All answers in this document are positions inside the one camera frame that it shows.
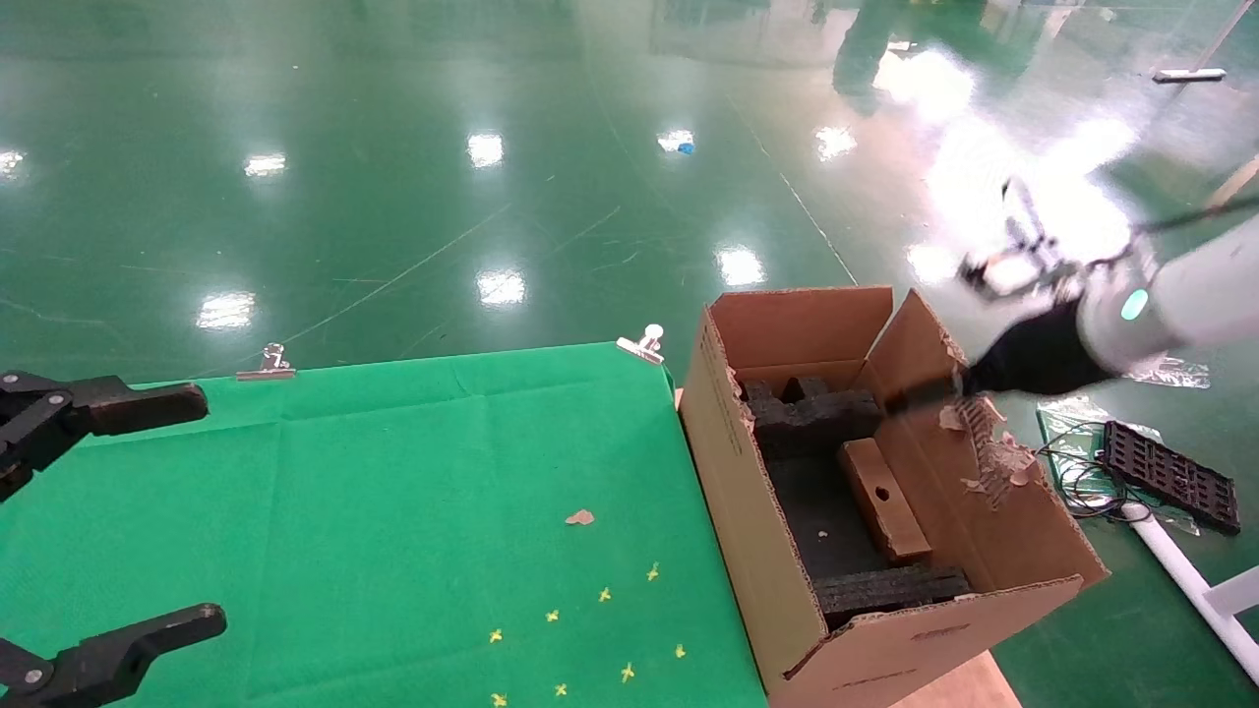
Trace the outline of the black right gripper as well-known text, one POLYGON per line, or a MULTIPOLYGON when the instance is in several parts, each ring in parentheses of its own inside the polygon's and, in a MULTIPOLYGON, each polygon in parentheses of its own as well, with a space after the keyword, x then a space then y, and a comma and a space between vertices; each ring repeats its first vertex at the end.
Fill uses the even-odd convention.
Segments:
POLYGON ((1097 384, 1098 362, 1081 340, 1080 302, 1070 300, 1016 320, 967 367, 961 380, 924 380, 885 399, 886 412, 908 412, 962 397, 1021 391, 1056 397, 1097 384))

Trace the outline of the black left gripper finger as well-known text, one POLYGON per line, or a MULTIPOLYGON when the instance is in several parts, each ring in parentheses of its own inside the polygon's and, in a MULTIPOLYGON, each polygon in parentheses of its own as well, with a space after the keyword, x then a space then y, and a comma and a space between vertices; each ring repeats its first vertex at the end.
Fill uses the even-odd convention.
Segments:
POLYGON ((199 603, 82 640, 54 658, 1 640, 3 707, 103 707, 130 698, 157 658, 227 631, 220 605, 199 603))
POLYGON ((116 375, 49 380, 1 377, 1 501, 8 501, 84 438, 112 438, 206 418, 201 385, 135 389, 116 375))

